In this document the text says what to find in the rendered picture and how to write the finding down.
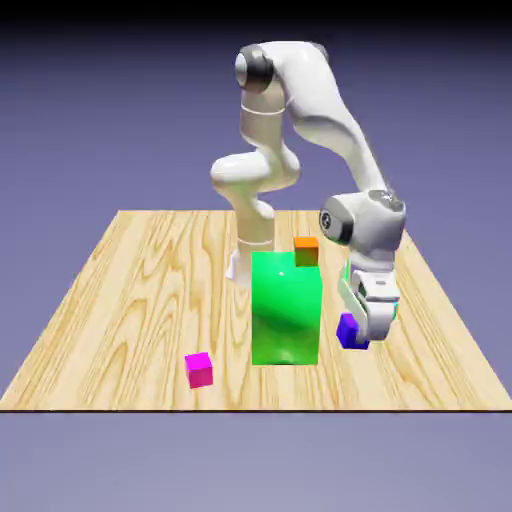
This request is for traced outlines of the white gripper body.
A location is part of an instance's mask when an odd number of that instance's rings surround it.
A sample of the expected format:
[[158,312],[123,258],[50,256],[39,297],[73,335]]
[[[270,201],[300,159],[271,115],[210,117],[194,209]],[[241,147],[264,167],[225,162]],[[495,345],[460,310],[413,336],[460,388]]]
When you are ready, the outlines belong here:
[[338,291],[357,324],[357,341],[383,341],[396,318],[400,291],[395,271],[369,272],[344,266]]

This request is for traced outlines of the large green box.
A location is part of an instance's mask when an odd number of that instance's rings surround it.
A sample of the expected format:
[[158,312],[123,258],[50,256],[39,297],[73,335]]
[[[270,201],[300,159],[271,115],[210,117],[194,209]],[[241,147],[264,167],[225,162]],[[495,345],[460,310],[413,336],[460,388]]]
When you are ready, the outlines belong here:
[[252,364],[315,365],[323,285],[317,266],[292,252],[252,254]]

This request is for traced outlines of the small orange cube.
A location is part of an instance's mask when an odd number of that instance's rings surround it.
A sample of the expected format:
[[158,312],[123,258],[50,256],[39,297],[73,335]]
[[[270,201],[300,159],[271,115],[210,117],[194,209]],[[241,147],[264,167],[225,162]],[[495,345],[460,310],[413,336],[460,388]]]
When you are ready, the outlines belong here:
[[297,236],[294,242],[296,267],[315,267],[319,259],[319,242],[313,236]]

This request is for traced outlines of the small blue cube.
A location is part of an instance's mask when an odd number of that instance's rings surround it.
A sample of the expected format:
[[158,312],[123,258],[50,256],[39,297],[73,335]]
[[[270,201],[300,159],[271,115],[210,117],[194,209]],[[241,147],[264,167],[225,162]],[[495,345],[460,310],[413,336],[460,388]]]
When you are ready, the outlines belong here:
[[368,340],[358,341],[359,325],[351,313],[342,313],[336,330],[337,338],[344,349],[367,350]]

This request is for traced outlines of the small magenta cube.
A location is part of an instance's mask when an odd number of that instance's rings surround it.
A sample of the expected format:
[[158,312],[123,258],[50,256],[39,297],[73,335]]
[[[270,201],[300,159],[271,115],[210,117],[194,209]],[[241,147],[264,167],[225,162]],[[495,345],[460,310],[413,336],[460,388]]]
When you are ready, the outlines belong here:
[[184,357],[184,360],[191,389],[213,384],[213,365],[207,352],[188,354]]

